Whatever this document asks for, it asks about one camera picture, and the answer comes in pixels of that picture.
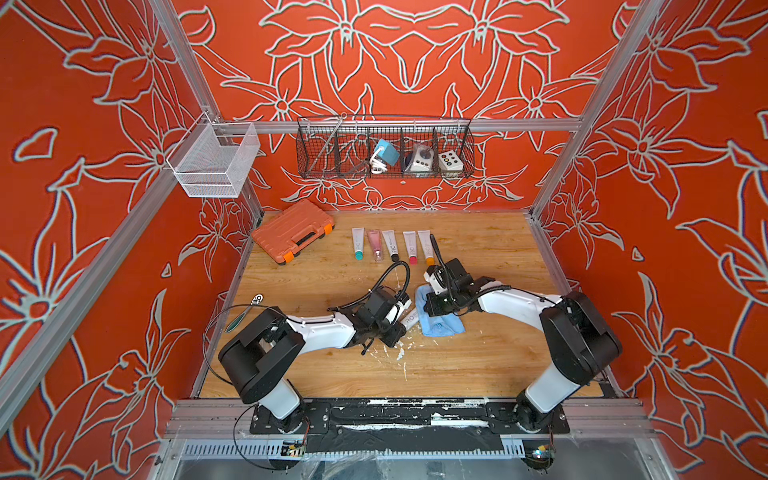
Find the blue microfiber cloth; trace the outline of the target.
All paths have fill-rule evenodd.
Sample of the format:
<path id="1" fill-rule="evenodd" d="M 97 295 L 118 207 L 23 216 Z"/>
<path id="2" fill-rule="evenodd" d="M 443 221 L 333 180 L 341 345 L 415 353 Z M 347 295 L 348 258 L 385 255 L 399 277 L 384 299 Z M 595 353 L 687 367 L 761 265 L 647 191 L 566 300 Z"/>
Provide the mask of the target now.
<path id="1" fill-rule="evenodd" d="M 426 337 L 450 337 L 464 333 L 464 324 L 456 314 L 431 317 L 426 313 L 427 294 L 432 292 L 432 288 L 427 284 L 416 289 L 415 307 L 422 334 Z"/>

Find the orange cap toothpaste tube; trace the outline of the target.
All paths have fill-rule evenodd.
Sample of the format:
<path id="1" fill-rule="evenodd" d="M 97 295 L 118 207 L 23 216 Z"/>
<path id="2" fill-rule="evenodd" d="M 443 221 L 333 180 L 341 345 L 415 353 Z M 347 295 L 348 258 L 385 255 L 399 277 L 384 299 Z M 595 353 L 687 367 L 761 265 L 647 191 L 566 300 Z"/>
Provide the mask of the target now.
<path id="1" fill-rule="evenodd" d="M 434 249 L 431 241 L 431 232 L 429 230 L 419 230 L 417 232 L 417 236 L 422 247 L 426 265 L 427 266 L 435 265 L 436 259 L 434 256 Z"/>

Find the pink cap toothpaste tube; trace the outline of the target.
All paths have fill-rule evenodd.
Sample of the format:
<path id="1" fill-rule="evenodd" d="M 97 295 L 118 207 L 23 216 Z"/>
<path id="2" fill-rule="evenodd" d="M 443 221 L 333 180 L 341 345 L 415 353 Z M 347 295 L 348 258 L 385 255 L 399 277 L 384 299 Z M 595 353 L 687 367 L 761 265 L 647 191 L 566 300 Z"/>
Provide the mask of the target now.
<path id="1" fill-rule="evenodd" d="M 410 265 L 418 264 L 418 247 L 417 247 L 417 234 L 415 231 L 404 231 L 403 238 L 405 241 L 406 252 L 408 256 L 408 262 Z"/>

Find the black cap white tube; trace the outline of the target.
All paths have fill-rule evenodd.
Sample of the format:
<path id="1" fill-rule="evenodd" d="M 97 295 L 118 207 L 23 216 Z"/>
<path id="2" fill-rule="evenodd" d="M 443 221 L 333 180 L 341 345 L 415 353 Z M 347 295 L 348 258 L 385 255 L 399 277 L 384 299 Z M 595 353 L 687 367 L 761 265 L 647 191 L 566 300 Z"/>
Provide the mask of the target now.
<path id="1" fill-rule="evenodd" d="M 392 262 L 399 261 L 400 260 L 400 255 L 399 255 L 399 249 L 398 249 L 398 244 L 397 244 L 397 240 L 396 240 L 395 231 L 394 230 L 384 230 L 384 231 L 382 231 L 382 236 L 383 236 L 386 248 L 388 250 L 390 260 Z"/>

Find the pink translucent tube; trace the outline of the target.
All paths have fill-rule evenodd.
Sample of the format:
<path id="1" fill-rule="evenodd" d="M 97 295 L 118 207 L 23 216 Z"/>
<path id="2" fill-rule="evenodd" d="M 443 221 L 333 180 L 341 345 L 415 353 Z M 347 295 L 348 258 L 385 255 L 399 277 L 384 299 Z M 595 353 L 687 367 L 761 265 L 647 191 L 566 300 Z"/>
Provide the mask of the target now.
<path id="1" fill-rule="evenodd" d="M 384 260 L 384 252 L 382 247 L 381 232 L 377 229 L 372 229 L 367 232 L 367 238 L 373 254 L 375 262 L 382 262 Z"/>

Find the green cap toothpaste tube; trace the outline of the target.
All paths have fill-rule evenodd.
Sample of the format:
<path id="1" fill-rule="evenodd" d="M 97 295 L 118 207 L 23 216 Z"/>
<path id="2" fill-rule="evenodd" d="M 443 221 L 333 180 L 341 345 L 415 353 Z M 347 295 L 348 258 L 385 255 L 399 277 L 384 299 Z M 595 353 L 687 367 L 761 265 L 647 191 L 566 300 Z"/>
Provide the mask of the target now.
<path id="1" fill-rule="evenodd" d="M 364 240 L 365 229 L 356 227 L 352 229 L 352 240 L 355 259 L 360 261 L 364 259 Z"/>

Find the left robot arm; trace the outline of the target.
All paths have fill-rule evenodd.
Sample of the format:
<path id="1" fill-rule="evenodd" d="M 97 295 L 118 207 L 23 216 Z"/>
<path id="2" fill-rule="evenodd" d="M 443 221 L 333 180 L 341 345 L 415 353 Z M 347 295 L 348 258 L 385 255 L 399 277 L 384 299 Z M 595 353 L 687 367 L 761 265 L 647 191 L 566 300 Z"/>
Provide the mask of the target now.
<path id="1" fill-rule="evenodd" d="M 241 401 L 255 404 L 255 413 L 266 414 L 279 432 L 294 432 L 304 422 L 305 403 L 286 378 L 291 365 L 320 350 L 360 346 L 366 353 L 377 341 L 396 346 L 408 330 L 403 318 L 411 305 L 410 277 L 408 263 L 398 260 L 367 293 L 324 316 L 291 316 L 265 307 L 218 353 Z"/>

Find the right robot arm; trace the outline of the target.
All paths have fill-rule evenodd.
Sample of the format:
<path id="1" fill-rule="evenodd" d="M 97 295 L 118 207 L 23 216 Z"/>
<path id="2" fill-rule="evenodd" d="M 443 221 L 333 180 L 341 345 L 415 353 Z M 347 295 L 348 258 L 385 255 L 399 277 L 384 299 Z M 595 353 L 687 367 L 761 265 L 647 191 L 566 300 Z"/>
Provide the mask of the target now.
<path id="1" fill-rule="evenodd" d="M 428 240 L 435 260 L 424 275 L 429 285 L 424 313 L 503 317 L 536 330 L 546 345 L 546 367 L 514 401 L 512 422 L 520 430 L 545 429 L 565 400 L 623 353 L 618 335 L 586 294 L 546 295 L 489 276 L 474 278 L 459 259 L 443 258 L 433 234 Z"/>

